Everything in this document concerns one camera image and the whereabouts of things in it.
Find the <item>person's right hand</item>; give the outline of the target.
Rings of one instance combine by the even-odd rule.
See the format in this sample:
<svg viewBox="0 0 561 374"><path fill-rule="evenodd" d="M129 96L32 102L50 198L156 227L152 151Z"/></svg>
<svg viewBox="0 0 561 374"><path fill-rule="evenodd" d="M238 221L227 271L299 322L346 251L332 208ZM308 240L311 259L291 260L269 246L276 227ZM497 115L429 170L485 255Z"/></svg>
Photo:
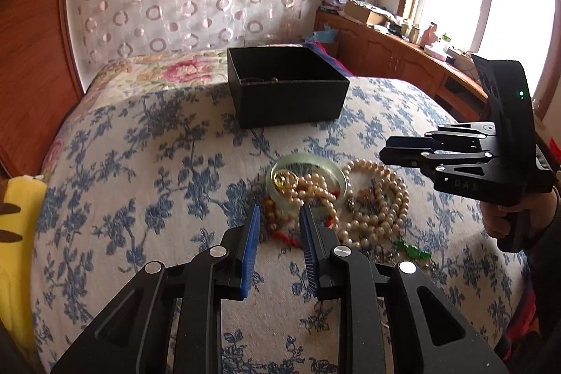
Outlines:
<svg viewBox="0 0 561 374"><path fill-rule="evenodd" d="M483 216L486 233L493 238L504 238L510 230L511 224L507 215L511 213L528 212L530 216L530 235L545 229L553 221L558 207L556 190L549 193L529 193L519 204L511 207L498 206L487 202L479 203Z"/></svg>

